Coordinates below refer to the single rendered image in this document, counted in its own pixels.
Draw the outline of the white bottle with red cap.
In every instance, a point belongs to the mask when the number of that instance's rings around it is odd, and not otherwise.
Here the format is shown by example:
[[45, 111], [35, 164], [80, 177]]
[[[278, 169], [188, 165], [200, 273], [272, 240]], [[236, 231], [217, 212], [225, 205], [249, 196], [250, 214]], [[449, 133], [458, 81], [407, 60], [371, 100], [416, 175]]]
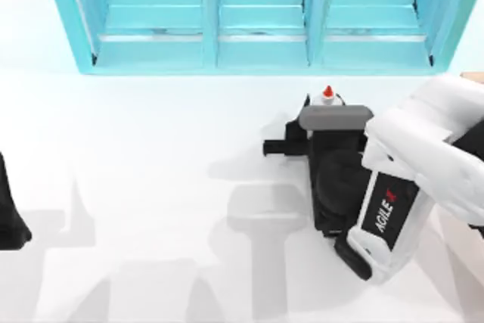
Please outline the white bottle with red cap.
[[338, 106], [335, 102], [335, 95], [331, 85], [327, 85], [319, 92], [313, 92], [310, 94], [312, 106]]

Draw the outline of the pale grey rounded box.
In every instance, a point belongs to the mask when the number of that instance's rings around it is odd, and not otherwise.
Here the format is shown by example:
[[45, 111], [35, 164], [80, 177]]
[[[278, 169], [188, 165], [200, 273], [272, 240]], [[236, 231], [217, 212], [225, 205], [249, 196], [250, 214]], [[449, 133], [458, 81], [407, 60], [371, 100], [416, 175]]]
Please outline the pale grey rounded box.
[[363, 130], [374, 114], [363, 105], [304, 107], [298, 117], [300, 126], [309, 131]]

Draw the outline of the salmon-coloured shallow box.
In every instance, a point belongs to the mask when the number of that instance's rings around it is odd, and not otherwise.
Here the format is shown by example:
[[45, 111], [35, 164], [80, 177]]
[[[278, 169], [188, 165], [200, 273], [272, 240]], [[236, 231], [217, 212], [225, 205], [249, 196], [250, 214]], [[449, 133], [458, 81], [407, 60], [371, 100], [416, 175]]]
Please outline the salmon-coloured shallow box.
[[460, 77], [484, 85], [484, 72], [462, 72]]

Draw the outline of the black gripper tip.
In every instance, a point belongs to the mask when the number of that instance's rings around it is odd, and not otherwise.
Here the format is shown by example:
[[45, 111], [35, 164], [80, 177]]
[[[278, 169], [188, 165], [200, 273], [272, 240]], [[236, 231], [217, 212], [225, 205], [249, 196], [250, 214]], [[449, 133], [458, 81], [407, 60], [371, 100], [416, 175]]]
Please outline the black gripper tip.
[[32, 232], [19, 214], [0, 152], [0, 251], [20, 250], [32, 240]]

